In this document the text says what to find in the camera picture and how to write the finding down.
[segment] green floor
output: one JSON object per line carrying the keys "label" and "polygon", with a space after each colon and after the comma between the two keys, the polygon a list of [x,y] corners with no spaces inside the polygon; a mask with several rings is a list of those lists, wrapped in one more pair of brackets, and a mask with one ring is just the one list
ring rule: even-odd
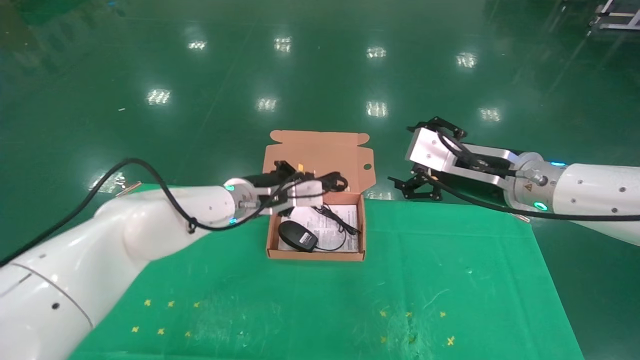
{"label": "green floor", "polygon": [[528,224],[364,206],[364,262],[268,259],[266,217],[215,232],[150,264],[69,360],[584,359]]}
{"label": "green floor", "polygon": [[[172,184],[219,184],[259,172],[272,129],[370,134],[375,199],[398,198],[386,177],[409,176],[404,127],[434,115],[478,144],[639,166],[640,34],[586,37],[595,5],[0,1],[0,254],[126,156]],[[532,223],[585,357],[634,358],[640,249]]]}

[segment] black cable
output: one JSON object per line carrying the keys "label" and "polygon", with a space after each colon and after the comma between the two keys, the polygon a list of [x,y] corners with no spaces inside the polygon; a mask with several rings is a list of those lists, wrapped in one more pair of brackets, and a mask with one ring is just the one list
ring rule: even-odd
{"label": "black cable", "polygon": [[339,250],[342,246],[344,246],[344,243],[347,242],[347,234],[350,234],[350,235],[360,234],[360,230],[347,224],[341,217],[339,217],[336,213],[334,213],[327,204],[323,204],[320,208],[317,208],[314,206],[313,209],[320,215],[324,215],[329,219],[338,223],[338,233],[344,233],[344,239],[342,240],[342,243],[340,244],[340,246],[336,247],[335,249],[323,249],[318,246],[316,246],[316,249],[324,250],[324,251]]}
{"label": "black cable", "polygon": [[336,251],[336,250],[340,250],[340,248],[341,248],[341,247],[343,247],[343,246],[344,246],[344,243],[346,243],[346,242],[347,242],[347,232],[346,232],[346,231],[344,231],[344,239],[342,239],[342,243],[341,243],[341,244],[340,244],[340,246],[338,246],[337,248],[335,248],[335,249],[323,249],[323,248],[321,248],[321,247],[319,247],[319,246],[317,246],[317,245],[316,245],[316,249],[318,249],[318,250],[324,250],[324,251]]}
{"label": "black cable", "polygon": [[11,253],[9,256],[5,257],[2,261],[0,261],[0,267],[5,266],[6,264],[8,264],[11,260],[15,259],[17,256],[23,254],[24,252],[26,252],[27,250],[31,249],[32,247],[34,247],[35,245],[38,245],[40,242],[44,241],[45,239],[47,239],[48,237],[51,236],[51,234],[55,233],[58,229],[60,229],[61,227],[63,227],[66,223],[68,223],[69,221],[71,221],[74,217],[78,216],[78,214],[80,214],[80,212],[82,212],[82,210],[84,210],[86,208],[87,205],[89,205],[89,202],[91,202],[91,200],[95,197],[95,195],[98,193],[98,190],[100,190],[100,187],[118,170],[120,170],[122,167],[129,165],[129,164],[137,164],[142,166],[143,168],[145,168],[145,170],[147,170],[151,176],[153,176],[153,178],[157,181],[158,185],[160,186],[160,189],[162,189],[163,193],[166,195],[167,199],[169,200],[169,202],[171,203],[171,205],[173,206],[173,208],[180,214],[180,216],[182,218],[184,218],[185,220],[187,220],[188,224],[189,224],[189,231],[192,233],[193,230],[196,227],[199,227],[201,229],[205,229],[208,231],[224,231],[224,230],[229,230],[229,229],[233,229],[235,227],[238,227],[242,224],[244,224],[245,222],[249,221],[250,219],[252,219],[253,217],[256,217],[258,214],[260,214],[260,212],[264,209],[267,208],[267,206],[269,206],[269,204],[271,203],[271,201],[278,196],[280,193],[282,193],[283,191],[283,187],[290,181],[292,181],[293,179],[295,179],[296,177],[299,177],[301,174],[300,173],[295,173],[292,176],[288,177],[282,184],[280,184],[280,186],[271,194],[271,196],[269,197],[269,199],[265,202],[263,202],[256,211],[254,211],[251,215],[245,217],[244,219],[234,223],[234,224],[230,224],[227,225],[225,227],[211,227],[211,226],[207,226],[204,224],[201,224],[195,217],[191,217],[189,216],[184,209],[182,208],[182,206],[180,206],[180,204],[178,204],[177,200],[175,199],[175,197],[173,196],[173,194],[171,193],[171,191],[169,191],[169,187],[167,186],[167,184],[165,183],[165,181],[163,180],[163,178],[160,176],[160,174],[158,174],[158,172],[151,166],[149,165],[149,163],[147,163],[144,160],[141,159],[136,159],[136,158],[127,158],[122,160],[121,162],[117,163],[114,167],[112,167],[111,169],[109,169],[109,171],[107,171],[99,180],[98,182],[95,184],[95,186],[91,189],[91,191],[89,191],[89,194],[87,194],[87,196],[84,198],[84,200],[80,203],[80,205],[78,205],[75,209],[73,209],[67,216],[65,216],[64,218],[62,218],[62,220],[60,220],[59,222],[55,223],[53,226],[51,226],[50,228],[46,229],[45,231],[43,231],[42,233],[40,233],[38,236],[36,236],[36,238],[34,238],[33,240],[29,241],[27,244],[23,245],[22,247],[20,247],[18,250],[14,251],[13,253]]}
{"label": "black cable", "polygon": [[294,196],[289,196],[289,199],[304,199],[304,198],[309,198],[309,197],[318,197],[318,196],[322,196],[326,193],[329,192],[343,192],[344,190],[346,190],[346,188],[349,186],[349,182],[347,181],[347,179],[345,179],[344,177],[342,177],[340,175],[339,172],[330,172],[329,174],[320,176],[320,177],[315,177],[315,178],[311,178],[311,179],[304,179],[298,183],[294,183],[289,185],[288,187],[282,189],[282,192],[286,192],[287,190],[291,189],[294,186],[298,186],[302,183],[306,183],[308,181],[320,181],[323,184],[323,192],[321,193],[317,193],[317,194],[310,194],[310,195],[294,195]]}
{"label": "black cable", "polygon": [[524,215],[524,216],[535,217],[535,218],[547,218],[552,220],[569,220],[569,221],[615,221],[615,222],[640,221],[640,215],[567,215],[567,214],[553,214],[553,213],[538,213],[537,211],[527,211],[527,210],[507,208],[506,206],[492,204],[490,202],[486,202],[486,201],[479,200],[474,197],[465,195],[447,185],[444,185],[443,183],[434,179],[427,173],[422,173],[422,175],[424,176],[425,180],[432,186],[437,186],[461,200],[470,202],[473,205],[482,206],[483,208],[500,211],[503,213],[518,214],[518,215]]}
{"label": "black cable", "polygon": [[[497,169],[497,168],[492,168],[492,167],[489,167],[489,166],[486,166],[486,165],[482,164],[480,162],[480,159],[478,159],[477,156],[473,152],[471,152],[466,146],[464,146],[461,142],[459,142],[457,139],[455,139],[449,133],[446,133],[445,131],[442,131],[441,127],[436,129],[436,134],[438,134],[438,139],[440,139],[440,141],[442,142],[442,145],[444,145],[444,147],[446,147],[457,158],[459,158],[460,160],[465,162],[467,165],[470,165],[472,167],[477,167],[479,170],[482,170],[483,172],[487,172],[489,174],[493,174],[493,175],[497,175],[497,176],[513,176],[513,177],[515,177],[515,175],[516,175],[515,170]],[[448,141],[453,143],[460,150],[454,149],[454,147],[451,146],[451,144],[449,144],[448,141],[445,141],[444,138],[447,138]]]}

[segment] glossy floor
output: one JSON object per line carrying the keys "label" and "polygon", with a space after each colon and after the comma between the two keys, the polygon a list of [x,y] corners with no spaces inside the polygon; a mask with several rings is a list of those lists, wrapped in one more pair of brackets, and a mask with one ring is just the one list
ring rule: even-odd
{"label": "glossy floor", "polygon": [[[219,184],[259,172],[273,129],[370,134],[376,199],[398,198],[387,176],[409,176],[404,128],[435,115],[470,142],[639,166],[640,38],[587,36],[595,5],[3,1],[0,254],[124,157],[172,184]],[[124,169],[97,202],[137,180],[152,179]],[[633,358],[640,249],[569,223],[533,226],[585,356]]]}

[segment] mouse cable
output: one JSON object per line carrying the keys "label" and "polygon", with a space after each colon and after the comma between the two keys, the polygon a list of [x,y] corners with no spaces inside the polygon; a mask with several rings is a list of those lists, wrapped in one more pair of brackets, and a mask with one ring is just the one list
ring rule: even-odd
{"label": "mouse cable", "polygon": [[344,246],[344,243],[347,242],[347,234],[350,234],[350,235],[360,234],[360,230],[358,230],[355,227],[347,224],[341,217],[339,217],[336,213],[334,213],[331,210],[331,208],[329,208],[329,206],[327,204],[323,204],[320,208],[317,208],[317,207],[314,206],[313,210],[315,210],[320,215],[324,215],[324,216],[328,217],[329,219],[331,219],[331,220],[335,221],[336,223],[338,223],[338,232],[339,233],[344,233],[344,239],[342,240],[342,243],[340,244],[340,246],[338,246],[338,247],[336,247],[334,249],[323,249],[321,247],[316,246],[316,249],[323,250],[323,251],[336,251],[336,250],[339,250],[342,246]]}

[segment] metal rack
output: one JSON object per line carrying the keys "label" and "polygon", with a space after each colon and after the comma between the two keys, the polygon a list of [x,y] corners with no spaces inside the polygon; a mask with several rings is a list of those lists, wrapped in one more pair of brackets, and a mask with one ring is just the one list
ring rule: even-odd
{"label": "metal rack", "polygon": [[607,3],[604,5],[599,5],[596,9],[596,15],[593,20],[589,22],[589,26],[594,26],[602,20],[603,17],[630,17],[626,24],[610,24],[610,23],[602,23],[600,24],[600,29],[618,29],[618,30],[640,30],[640,10],[635,13],[616,13],[611,12],[611,8],[613,7],[613,0],[607,0]]}

